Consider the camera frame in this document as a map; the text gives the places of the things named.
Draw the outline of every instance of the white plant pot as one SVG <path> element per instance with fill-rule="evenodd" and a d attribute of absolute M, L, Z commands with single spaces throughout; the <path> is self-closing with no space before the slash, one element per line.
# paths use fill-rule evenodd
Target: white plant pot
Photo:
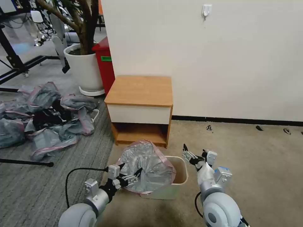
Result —
<path fill-rule="evenodd" d="M 86 96 L 98 96 L 104 94 L 102 79 L 98 67 L 96 54 L 70 55 L 69 52 L 79 49 L 80 44 L 72 45 L 64 49 L 64 55 L 74 78 L 77 80 L 80 92 Z"/>

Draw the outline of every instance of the white wall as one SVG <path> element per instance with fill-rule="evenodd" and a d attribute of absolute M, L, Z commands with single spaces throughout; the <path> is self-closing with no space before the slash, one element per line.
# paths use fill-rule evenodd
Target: white wall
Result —
<path fill-rule="evenodd" d="M 303 1 L 102 6 L 115 75 L 172 76 L 173 115 L 303 121 Z"/>

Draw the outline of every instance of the white drawer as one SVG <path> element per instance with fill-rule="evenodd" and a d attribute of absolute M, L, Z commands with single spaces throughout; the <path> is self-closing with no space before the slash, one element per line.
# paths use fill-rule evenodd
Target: white drawer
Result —
<path fill-rule="evenodd" d="M 112 122 L 169 124 L 170 107 L 107 105 Z"/>

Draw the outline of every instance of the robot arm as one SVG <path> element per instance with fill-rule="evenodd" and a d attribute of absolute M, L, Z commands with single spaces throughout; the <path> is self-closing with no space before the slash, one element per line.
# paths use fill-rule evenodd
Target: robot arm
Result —
<path fill-rule="evenodd" d="M 105 185 L 98 186 L 98 182 L 89 179 L 85 182 L 87 196 L 83 203 L 69 207 L 60 217 L 59 227 L 94 227 L 97 217 L 111 202 L 115 193 L 121 188 L 132 185 L 138 181 L 142 169 L 134 175 L 125 176 L 120 173 L 121 165 L 110 165 L 106 169 L 108 179 Z"/>
<path fill-rule="evenodd" d="M 249 226 L 241 216 L 237 203 L 225 194 L 224 188 L 231 180 L 232 173 L 228 168 L 222 166 L 215 170 L 211 168 L 217 154 L 210 150 L 203 150 L 201 156 L 196 156 L 188 151 L 184 144 L 182 155 L 198 171 L 198 185 L 200 187 L 198 195 L 201 195 L 204 214 L 202 217 L 206 225 L 211 227 Z"/>
<path fill-rule="evenodd" d="M 212 165 L 217 154 L 210 150 L 203 150 L 201 156 L 196 156 L 183 146 L 184 158 L 198 171 L 198 185 L 200 192 L 197 194 L 195 204 L 200 195 L 203 206 L 204 221 L 209 227 L 247 227 L 249 224 L 241 216 L 236 202 L 225 194 L 225 185 L 231 180 L 232 173 L 228 168 L 218 167 L 213 170 Z M 138 181 L 142 171 L 139 169 L 134 175 L 120 174 L 122 165 L 111 165 L 107 168 L 108 180 L 105 185 L 98 186 L 94 179 L 85 182 L 87 197 L 83 203 L 69 207 L 59 220 L 59 227 L 94 227 L 97 217 L 111 202 L 115 193 L 121 188 Z"/>

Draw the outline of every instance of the red bin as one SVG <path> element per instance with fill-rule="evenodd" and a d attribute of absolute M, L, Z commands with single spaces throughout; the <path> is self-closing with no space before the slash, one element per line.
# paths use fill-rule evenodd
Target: red bin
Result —
<path fill-rule="evenodd" d="M 107 37 L 96 44 L 92 50 L 96 53 L 103 88 L 105 95 L 107 95 L 115 81 L 114 68 L 113 63 L 111 62 L 110 46 L 108 45 Z"/>

